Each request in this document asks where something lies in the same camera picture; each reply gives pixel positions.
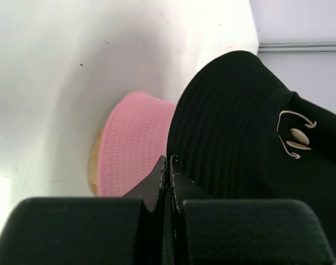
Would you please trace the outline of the right aluminium frame post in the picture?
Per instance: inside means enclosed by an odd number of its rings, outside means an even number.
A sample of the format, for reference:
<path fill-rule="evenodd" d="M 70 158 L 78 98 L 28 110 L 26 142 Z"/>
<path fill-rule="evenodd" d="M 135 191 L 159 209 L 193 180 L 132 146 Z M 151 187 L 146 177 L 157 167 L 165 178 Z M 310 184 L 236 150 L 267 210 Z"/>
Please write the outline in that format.
<path fill-rule="evenodd" d="M 336 41 L 310 43 L 262 43 L 258 53 L 315 53 L 336 52 Z"/>

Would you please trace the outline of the black hat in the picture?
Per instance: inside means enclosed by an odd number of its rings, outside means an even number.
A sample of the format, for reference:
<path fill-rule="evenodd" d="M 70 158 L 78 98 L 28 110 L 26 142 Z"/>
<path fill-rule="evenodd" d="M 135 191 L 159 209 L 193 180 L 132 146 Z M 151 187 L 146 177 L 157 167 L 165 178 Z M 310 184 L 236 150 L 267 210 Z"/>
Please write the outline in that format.
<path fill-rule="evenodd" d="M 166 153 L 218 199 L 287 198 L 317 214 L 336 256 L 336 115 L 233 51 L 184 90 Z"/>

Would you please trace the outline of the pink bucket hat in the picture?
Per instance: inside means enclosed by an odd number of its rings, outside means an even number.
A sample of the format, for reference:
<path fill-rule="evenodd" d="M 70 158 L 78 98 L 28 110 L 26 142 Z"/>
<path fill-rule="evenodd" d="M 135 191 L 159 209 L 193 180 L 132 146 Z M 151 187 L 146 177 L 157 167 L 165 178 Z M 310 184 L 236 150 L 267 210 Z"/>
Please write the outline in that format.
<path fill-rule="evenodd" d="M 176 105 L 136 91 L 110 113 L 101 137 L 98 195 L 121 197 L 137 186 L 166 154 Z"/>

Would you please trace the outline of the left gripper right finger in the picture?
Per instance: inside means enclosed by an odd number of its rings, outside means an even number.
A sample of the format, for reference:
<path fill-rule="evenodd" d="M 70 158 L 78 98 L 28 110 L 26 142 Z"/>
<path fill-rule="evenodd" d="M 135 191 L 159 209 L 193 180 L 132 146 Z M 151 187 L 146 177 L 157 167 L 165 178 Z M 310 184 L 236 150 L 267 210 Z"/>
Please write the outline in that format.
<path fill-rule="evenodd" d="M 176 264 L 336 264 L 311 208 L 293 199 L 214 199 L 169 162 Z"/>

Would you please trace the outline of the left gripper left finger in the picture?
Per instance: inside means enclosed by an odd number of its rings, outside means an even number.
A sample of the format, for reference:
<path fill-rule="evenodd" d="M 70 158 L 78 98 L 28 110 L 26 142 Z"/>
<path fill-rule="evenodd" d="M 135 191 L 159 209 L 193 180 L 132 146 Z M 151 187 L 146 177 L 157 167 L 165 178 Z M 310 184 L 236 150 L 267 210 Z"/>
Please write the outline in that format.
<path fill-rule="evenodd" d="M 125 196 L 33 197 L 3 230 L 4 264 L 160 264 L 166 158 Z"/>

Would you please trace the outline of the wooden hat stand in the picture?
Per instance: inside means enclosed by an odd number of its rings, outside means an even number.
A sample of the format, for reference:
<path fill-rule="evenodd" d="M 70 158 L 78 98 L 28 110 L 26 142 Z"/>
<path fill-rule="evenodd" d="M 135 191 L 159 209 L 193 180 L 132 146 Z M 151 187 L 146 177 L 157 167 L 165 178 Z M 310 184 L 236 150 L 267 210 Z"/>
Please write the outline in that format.
<path fill-rule="evenodd" d="M 97 177 L 97 166 L 98 166 L 98 157 L 99 157 L 99 149 L 101 145 L 102 131 L 96 137 L 90 156 L 88 159 L 88 185 L 93 195 L 97 195 L 98 192 L 98 177 Z"/>

